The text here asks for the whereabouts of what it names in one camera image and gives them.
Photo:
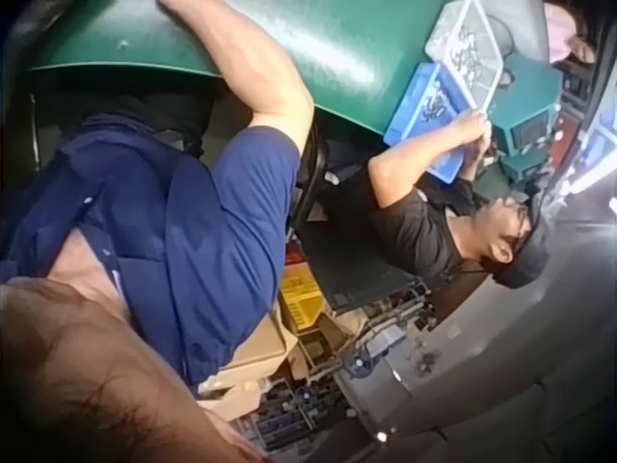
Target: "black cap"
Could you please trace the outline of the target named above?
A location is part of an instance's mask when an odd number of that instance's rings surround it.
[[[542,214],[542,194],[532,198],[527,206],[531,220],[531,233],[515,252],[509,265],[493,274],[493,279],[500,285],[517,289],[535,281],[544,271],[549,261],[547,243],[551,227]]]

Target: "black chair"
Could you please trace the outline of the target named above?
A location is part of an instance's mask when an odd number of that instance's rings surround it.
[[[309,222],[325,181],[328,146],[315,126],[303,156],[299,201],[290,215],[290,234],[302,244],[308,265],[330,307],[341,314],[409,287],[412,277],[385,263],[372,249],[351,242],[329,222]]]

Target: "blue bin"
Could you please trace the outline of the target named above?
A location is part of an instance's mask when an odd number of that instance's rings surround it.
[[[429,108],[426,105],[434,99],[431,96],[438,87],[445,96],[443,104],[439,105],[443,109],[438,112],[427,111]],[[388,146],[394,146],[408,138],[444,127],[468,109],[470,105],[450,72],[440,64],[423,63],[417,67],[416,74],[389,123],[384,142]],[[427,118],[426,113],[432,113],[431,118]],[[428,172],[445,183],[452,183],[461,169],[464,155],[464,149],[446,153]]]

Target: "navy blue shirt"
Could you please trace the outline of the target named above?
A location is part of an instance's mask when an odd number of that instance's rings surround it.
[[[140,123],[91,118],[2,211],[0,282],[45,277],[77,228],[135,329],[195,390],[273,306],[299,159],[252,127],[208,170]]]

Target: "black t-shirt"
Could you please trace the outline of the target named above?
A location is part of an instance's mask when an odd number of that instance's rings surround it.
[[[446,223],[446,213],[471,215],[471,185],[457,179],[446,185],[424,176],[409,195],[380,209],[366,168],[321,195],[329,220],[350,239],[372,246],[391,265],[429,283],[461,263]]]

